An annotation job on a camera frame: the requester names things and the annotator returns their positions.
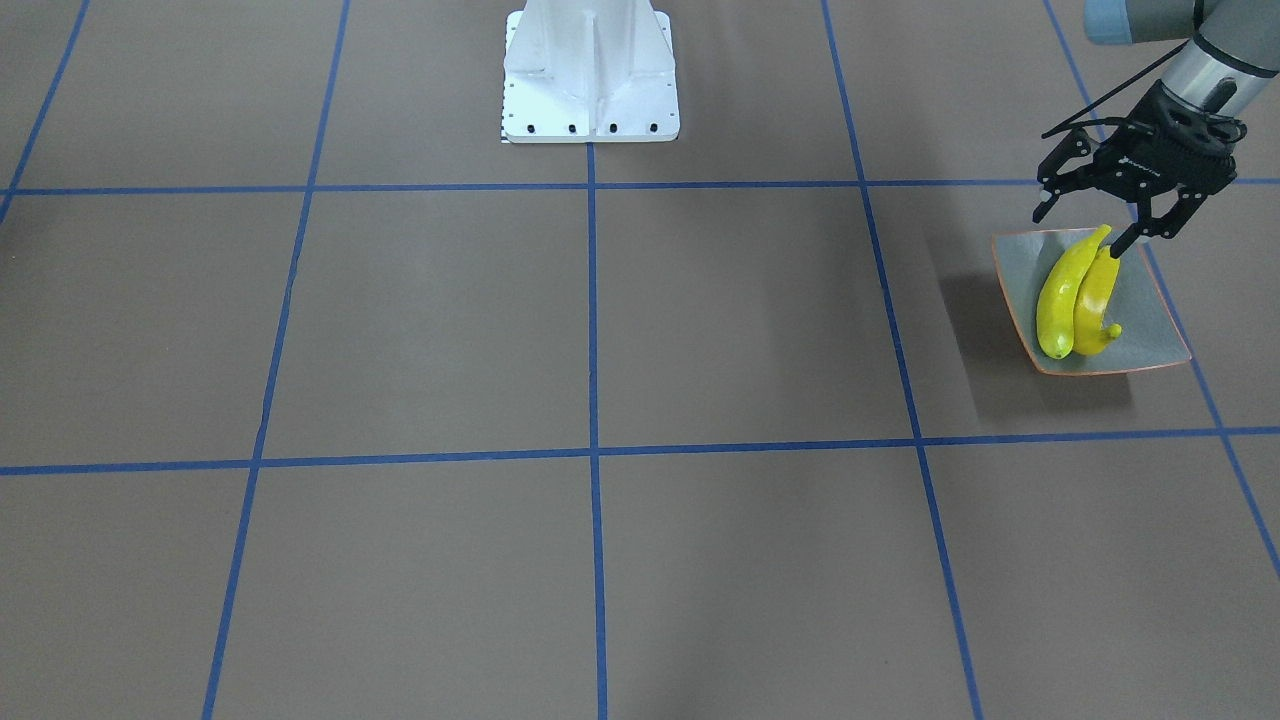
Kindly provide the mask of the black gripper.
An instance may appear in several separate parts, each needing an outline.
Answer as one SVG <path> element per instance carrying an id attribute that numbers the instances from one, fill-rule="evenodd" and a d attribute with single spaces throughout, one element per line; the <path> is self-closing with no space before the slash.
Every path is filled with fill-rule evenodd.
<path id="1" fill-rule="evenodd" d="M 1138 240 L 1172 238 L 1210 195 L 1236 178 L 1235 146 L 1247 131 L 1236 118 L 1204 111 L 1158 81 L 1100 147 L 1082 127 L 1061 137 L 1037 167 L 1041 190 L 1032 222 L 1039 224 L 1064 196 L 1096 187 L 1142 199 L 1137 219 L 1108 246 L 1110 258 L 1120 259 Z M 1153 215 L 1151 199 L 1169 191 L 1171 208 Z"/>

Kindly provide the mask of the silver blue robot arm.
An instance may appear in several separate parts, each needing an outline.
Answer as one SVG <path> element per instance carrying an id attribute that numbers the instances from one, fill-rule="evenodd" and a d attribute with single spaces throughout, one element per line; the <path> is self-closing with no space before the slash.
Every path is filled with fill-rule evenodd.
<path id="1" fill-rule="evenodd" d="M 1120 258 L 1138 240 L 1171 238 L 1236 179 L 1242 113 L 1277 77 L 1275 1 L 1088 1 L 1097 45 L 1167 42 L 1135 74 L 1153 83 L 1121 117 L 1092 102 L 1050 129 L 1056 146 L 1037 167 L 1042 222 L 1065 195 L 1098 190 L 1135 209 L 1114 241 Z"/>

